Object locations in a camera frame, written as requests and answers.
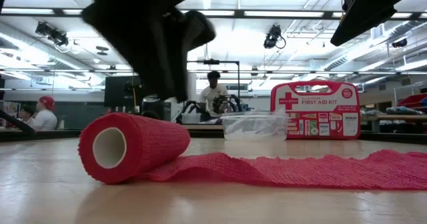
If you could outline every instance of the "red cross logo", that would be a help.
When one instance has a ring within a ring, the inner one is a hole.
[[[292,93],[285,93],[285,98],[279,98],[279,104],[285,105],[285,110],[292,110],[292,105],[298,104],[298,98],[292,98]]]

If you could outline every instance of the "white shirt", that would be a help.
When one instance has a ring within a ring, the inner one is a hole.
[[[53,131],[56,128],[58,120],[50,110],[42,110],[34,118],[33,128],[36,131]]]
[[[28,120],[24,121],[22,120],[22,122],[24,122],[25,124],[27,124],[30,127],[34,127],[34,118],[30,117]]]
[[[207,110],[211,117],[220,117],[221,114],[214,112],[214,99],[220,95],[228,95],[227,87],[222,84],[217,84],[215,89],[211,87],[206,87],[200,93],[200,102],[206,103],[207,101]]]

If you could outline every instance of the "workbench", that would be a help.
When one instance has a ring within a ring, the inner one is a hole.
[[[0,143],[0,223],[427,223],[427,193],[254,187],[236,183],[129,183],[89,177],[78,138]],[[193,138],[184,155],[364,158],[427,145],[373,141],[239,143]]]
[[[361,122],[371,121],[372,131],[380,132],[380,121],[410,121],[418,123],[427,123],[427,115],[365,115]]]

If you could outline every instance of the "person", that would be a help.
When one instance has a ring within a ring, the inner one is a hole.
[[[214,99],[216,97],[219,97],[220,95],[228,95],[227,87],[218,83],[218,79],[220,77],[221,74],[217,71],[209,72],[207,74],[209,87],[206,87],[200,93],[200,107],[206,110],[207,102],[207,111],[209,112],[212,118],[221,117],[221,113],[214,112]]]
[[[58,122],[55,114],[52,110],[55,105],[55,100],[50,96],[40,97],[37,102],[36,109],[38,113],[34,118],[34,126],[32,127],[36,131],[53,131],[56,128]]]
[[[34,127],[34,110],[29,106],[22,106],[21,112],[19,113],[19,118],[21,121],[27,124],[30,127]]]

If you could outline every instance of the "clear plastic container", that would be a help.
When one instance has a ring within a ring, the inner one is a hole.
[[[247,111],[226,114],[222,119],[228,141],[284,141],[288,118],[284,111]]]

